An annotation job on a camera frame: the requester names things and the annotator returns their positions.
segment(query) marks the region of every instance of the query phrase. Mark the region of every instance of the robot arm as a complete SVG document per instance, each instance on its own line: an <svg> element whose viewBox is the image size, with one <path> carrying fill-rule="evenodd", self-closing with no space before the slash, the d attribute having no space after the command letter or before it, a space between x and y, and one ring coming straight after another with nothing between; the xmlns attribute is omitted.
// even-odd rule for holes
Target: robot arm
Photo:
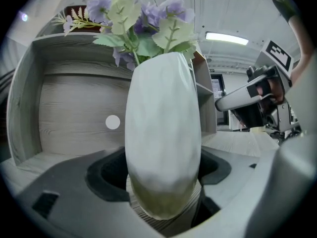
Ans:
<svg viewBox="0 0 317 238"><path fill-rule="evenodd" d="M256 61L258 68L251 66L247 70L248 83L218 99L215 102L217 110L221 112L231 110L249 128L269 124L283 132L298 126L298 123L291 123L290 107L286 99L281 104L276 104L272 100L270 87L264 89L263 96L257 91L257 86L267 86L269 78L276 78L285 96L292 86L290 80L292 64L293 59L277 44L273 41L266 42Z"/></svg>

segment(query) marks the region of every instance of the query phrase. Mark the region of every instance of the wooden shelf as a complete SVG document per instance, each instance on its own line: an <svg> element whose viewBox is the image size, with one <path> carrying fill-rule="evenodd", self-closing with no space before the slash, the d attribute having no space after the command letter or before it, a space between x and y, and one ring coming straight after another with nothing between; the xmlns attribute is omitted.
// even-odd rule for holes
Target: wooden shelf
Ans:
<svg viewBox="0 0 317 238"><path fill-rule="evenodd" d="M201 85L200 83L196 82L196 87L197 87L197 95L211 95L213 94L213 91L208 89L207 87Z"/></svg>

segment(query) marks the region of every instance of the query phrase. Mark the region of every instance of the white ceiling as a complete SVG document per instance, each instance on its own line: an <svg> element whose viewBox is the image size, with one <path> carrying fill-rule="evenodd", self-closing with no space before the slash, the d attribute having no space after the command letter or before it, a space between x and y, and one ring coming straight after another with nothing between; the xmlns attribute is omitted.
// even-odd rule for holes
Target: white ceiling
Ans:
<svg viewBox="0 0 317 238"><path fill-rule="evenodd" d="M164 0L143 0L160 4ZM63 0L60 8L70 4L86 4L87 0ZM300 50L295 36L271 0L185 0L195 10L195 32L210 68L223 72L243 72L254 64L263 43L272 39L295 60ZM207 41L207 31L235 35L249 40L246 46Z"/></svg>

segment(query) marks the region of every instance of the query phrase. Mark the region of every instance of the vase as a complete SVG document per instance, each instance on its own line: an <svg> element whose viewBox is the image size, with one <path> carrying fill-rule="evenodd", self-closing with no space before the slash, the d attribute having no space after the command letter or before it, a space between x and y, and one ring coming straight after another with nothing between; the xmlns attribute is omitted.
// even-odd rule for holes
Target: vase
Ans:
<svg viewBox="0 0 317 238"><path fill-rule="evenodd" d="M157 220L181 213L201 157L198 99L181 53L159 55L134 70L125 151L131 186L144 212Z"/></svg>

